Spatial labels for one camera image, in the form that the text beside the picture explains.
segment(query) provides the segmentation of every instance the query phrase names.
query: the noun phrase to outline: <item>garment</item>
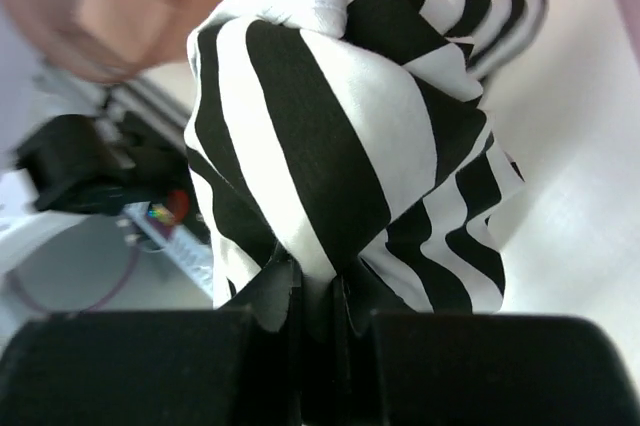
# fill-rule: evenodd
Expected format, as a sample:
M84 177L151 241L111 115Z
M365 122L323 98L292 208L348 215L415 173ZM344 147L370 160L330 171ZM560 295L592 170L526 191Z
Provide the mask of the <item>garment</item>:
M228 279L215 305L280 244L311 304L360 257L415 310L499 309L486 221L522 181L479 80L528 45L545 4L223 1L188 40L198 94L185 131Z

